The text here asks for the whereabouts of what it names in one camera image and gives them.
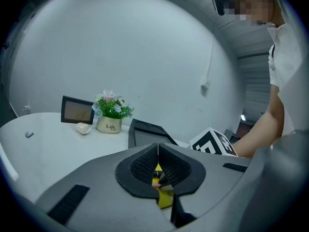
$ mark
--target white table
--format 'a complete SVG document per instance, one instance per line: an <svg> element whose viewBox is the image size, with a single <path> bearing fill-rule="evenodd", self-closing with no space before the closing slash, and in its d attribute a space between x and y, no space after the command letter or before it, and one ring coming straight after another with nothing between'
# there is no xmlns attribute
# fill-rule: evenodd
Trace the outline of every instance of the white table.
<svg viewBox="0 0 309 232"><path fill-rule="evenodd" d="M85 136L72 126L60 122L60 113L37 113L14 119L0 128L1 159L18 174L14 189L33 203L82 164L128 148L128 126L122 126L119 134L104 134L95 129L94 121ZM34 135L26 138L27 131Z"/></svg>

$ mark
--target person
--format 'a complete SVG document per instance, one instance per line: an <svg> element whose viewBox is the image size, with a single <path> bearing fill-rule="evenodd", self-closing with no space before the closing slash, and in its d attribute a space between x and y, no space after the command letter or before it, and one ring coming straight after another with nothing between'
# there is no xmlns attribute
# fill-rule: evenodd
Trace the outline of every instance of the person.
<svg viewBox="0 0 309 232"><path fill-rule="evenodd" d="M268 31L274 45L269 50L270 100L266 112L253 128L233 144L240 157L253 157L258 148L271 145L282 134L293 131L293 125L278 96L305 57L305 41L295 33L294 23L286 11L290 10L286 0L229 0L229 9L235 14L245 15L246 20L257 24L272 23Z"/></svg>

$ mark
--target beige pot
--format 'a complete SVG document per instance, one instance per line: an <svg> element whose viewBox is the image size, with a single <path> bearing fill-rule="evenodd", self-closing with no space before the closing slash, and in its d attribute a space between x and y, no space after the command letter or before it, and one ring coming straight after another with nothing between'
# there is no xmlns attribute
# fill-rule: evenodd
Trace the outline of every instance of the beige pot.
<svg viewBox="0 0 309 232"><path fill-rule="evenodd" d="M121 118L101 117L98 119L97 129L103 133L116 134L121 131Z"/></svg>

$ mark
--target black picture frame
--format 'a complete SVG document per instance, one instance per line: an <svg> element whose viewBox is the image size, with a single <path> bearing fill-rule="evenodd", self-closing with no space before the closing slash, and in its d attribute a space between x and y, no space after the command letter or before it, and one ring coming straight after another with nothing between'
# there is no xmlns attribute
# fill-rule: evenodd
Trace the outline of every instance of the black picture frame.
<svg viewBox="0 0 309 232"><path fill-rule="evenodd" d="M62 105L61 105L61 122L63 122L63 123L71 123L71 124L77 124L77 123L80 123L80 122L83 122L83 123L89 124L89 125L93 124L93 117L94 117L95 113L92 110L92 108L91 108L91 116L90 116L90 120L89 121L64 118L66 102L73 102L73 103L88 105L88 106L90 106L90 108L93 105L93 102L84 101L84 100L80 100L80 99L76 99L76 98L68 97L68 96L64 95L62 97Z"/></svg>
<svg viewBox="0 0 309 232"><path fill-rule="evenodd" d="M161 127L154 124L150 124L141 120L132 119L130 128L129 128L129 139L128 139L128 148L134 148L141 145L136 143L136 134L135 131L142 131L152 135L158 135L164 138L168 138L173 145L178 144L171 138L171 136Z"/></svg>

